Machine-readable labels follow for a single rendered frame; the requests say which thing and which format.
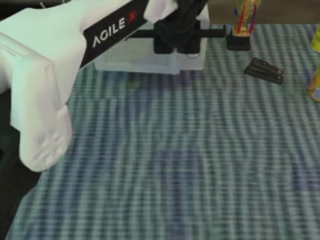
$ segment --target tabletop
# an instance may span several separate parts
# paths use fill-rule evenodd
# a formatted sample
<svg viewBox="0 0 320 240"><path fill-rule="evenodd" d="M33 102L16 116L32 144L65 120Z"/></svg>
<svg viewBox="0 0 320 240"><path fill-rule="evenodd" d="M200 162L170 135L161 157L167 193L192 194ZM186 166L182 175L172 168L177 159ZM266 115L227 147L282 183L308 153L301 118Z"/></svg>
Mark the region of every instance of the tabletop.
<svg viewBox="0 0 320 240"><path fill-rule="evenodd" d="M249 52L210 39L204 70L175 76L82 70L73 142L7 240L320 239L315 30L257 25ZM244 75L253 57L284 84Z"/></svg>

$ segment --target white robotic arm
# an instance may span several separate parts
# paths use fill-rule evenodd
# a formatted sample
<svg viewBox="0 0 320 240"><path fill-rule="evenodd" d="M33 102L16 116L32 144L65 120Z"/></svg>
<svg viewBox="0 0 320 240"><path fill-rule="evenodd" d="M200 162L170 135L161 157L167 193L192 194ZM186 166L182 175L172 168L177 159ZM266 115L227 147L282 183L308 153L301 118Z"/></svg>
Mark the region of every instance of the white robotic arm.
<svg viewBox="0 0 320 240"><path fill-rule="evenodd" d="M72 124L66 102L78 71L177 7L173 0L72 0L0 22L0 94L11 89L11 125L20 132L27 168L43 172L67 151Z"/></svg>

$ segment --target yellow can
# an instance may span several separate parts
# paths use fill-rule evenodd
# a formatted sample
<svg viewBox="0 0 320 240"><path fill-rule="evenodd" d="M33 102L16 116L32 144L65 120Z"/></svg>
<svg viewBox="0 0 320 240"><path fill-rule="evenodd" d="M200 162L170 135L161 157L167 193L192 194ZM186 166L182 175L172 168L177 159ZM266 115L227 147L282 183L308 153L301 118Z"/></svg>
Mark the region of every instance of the yellow can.
<svg viewBox="0 0 320 240"><path fill-rule="evenodd" d="M313 79L308 87L308 95L316 103L320 103L320 64L313 76Z"/></svg>
<svg viewBox="0 0 320 240"><path fill-rule="evenodd" d="M320 53L320 24L318 24L313 36L311 47L314 51Z"/></svg>

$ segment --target logo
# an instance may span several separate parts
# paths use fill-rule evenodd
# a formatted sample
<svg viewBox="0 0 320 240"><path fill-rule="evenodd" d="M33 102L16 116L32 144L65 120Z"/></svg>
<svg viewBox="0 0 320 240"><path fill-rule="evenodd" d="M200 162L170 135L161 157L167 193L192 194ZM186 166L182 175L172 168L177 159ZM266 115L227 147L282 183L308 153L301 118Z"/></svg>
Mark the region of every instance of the logo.
<svg viewBox="0 0 320 240"><path fill-rule="evenodd" d="M97 45L100 45L102 42L106 41L109 37L117 34L119 31L124 29L126 27L126 23L130 24L134 20L136 20L136 11L132 11L129 13L128 17L122 17L119 19L118 23L114 23L111 26L104 29L99 36L94 36L93 41L93 48L95 48Z"/></svg>

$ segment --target black label band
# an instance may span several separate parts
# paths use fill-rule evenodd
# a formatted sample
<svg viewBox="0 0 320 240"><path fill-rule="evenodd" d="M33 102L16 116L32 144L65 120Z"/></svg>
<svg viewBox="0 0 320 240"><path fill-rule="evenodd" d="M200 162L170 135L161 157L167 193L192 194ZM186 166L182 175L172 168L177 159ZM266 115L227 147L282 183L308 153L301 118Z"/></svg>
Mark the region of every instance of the black label band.
<svg viewBox="0 0 320 240"><path fill-rule="evenodd" d="M83 32L87 47L80 69L125 39L147 21L144 13L148 0L132 0Z"/></svg>

